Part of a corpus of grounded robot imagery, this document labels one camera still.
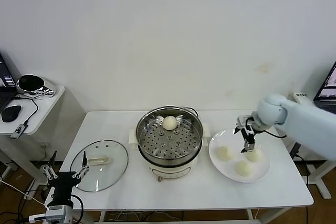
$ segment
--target steamed bun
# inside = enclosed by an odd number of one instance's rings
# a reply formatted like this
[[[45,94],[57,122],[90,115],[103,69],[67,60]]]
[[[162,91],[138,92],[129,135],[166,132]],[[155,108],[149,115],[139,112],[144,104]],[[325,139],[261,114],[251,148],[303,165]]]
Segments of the steamed bun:
[[[218,147],[217,156],[219,159],[225,161],[231,160],[234,157],[232,150],[227,146]]]
[[[261,149],[259,148],[256,148],[251,152],[245,153],[246,158],[250,160],[251,162],[259,162],[261,160],[262,154],[263,153],[261,152]]]
[[[165,117],[162,121],[162,127],[168,131],[172,131],[173,129],[175,129],[177,127],[176,117],[171,115]]]
[[[240,176],[248,176],[251,174],[251,167],[246,161],[239,161],[235,166],[236,173]]]

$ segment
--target white robotic arm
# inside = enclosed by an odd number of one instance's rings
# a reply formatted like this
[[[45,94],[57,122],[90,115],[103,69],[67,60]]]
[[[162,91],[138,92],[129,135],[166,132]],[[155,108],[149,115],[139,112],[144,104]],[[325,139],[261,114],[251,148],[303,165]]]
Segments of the white robotic arm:
[[[237,129],[241,130],[245,140],[242,151],[253,150],[254,135],[271,126],[325,158],[336,160],[335,114],[289,101],[281,95],[270,95],[260,101],[257,111],[251,116],[238,118]]]

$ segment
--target screen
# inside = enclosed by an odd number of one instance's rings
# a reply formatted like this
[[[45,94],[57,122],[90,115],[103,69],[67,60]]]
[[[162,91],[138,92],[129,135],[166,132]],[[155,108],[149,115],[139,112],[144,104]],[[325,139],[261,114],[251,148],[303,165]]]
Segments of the screen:
[[[317,97],[321,99],[336,99],[336,63],[332,67]]]
[[[15,88],[15,82],[0,55],[0,88]]]

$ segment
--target computer mouse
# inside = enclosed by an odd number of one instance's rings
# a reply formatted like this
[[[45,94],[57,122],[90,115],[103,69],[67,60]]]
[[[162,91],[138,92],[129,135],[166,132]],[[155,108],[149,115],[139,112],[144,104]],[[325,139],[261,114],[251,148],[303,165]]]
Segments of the computer mouse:
[[[1,112],[2,121],[4,123],[9,123],[9,122],[14,121],[19,115],[20,110],[21,110],[20,105],[10,106],[10,107],[5,108]]]

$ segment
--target white plate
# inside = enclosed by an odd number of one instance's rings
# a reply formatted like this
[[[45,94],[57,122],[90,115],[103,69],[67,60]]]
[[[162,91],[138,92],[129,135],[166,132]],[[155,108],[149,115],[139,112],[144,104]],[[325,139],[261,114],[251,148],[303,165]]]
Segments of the white plate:
[[[221,146],[229,147],[234,153],[234,158],[229,161],[219,159],[216,152],[217,148]],[[243,148],[244,140],[240,132],[234,134],[234,129],[224,130],[214,135],[210,141],[210,159],[216,168],[230,179],[243,183],[252,183],[261,180],[266,176],[271,167],[271,160],[267,155],[267,152],[264,150],[263,146],[256,145],[255,148],[260,148],[263,155],[259,162],[251,162],[246,158],[245,153],[240,153]],[[248,176],[241,176],[235,171],[235,165],[242,160],[247,161],[252,168],[252,172]]]

